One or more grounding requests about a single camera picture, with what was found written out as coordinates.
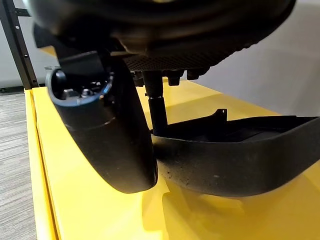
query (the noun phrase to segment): yellow box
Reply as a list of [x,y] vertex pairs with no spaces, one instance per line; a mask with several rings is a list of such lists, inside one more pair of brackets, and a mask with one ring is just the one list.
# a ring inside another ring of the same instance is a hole
[[[150,126],[145,90],[137,91]],[[124,194],[91,167],[45,87],[25,97],[38,240],[320,240],[318,162],[286,185],[251,197],[200,194],[161,176],[148,191]],[[275,115],[189,81],[166,83],[164,99],[169,123],[217,108],[227,108],[229,120]]]

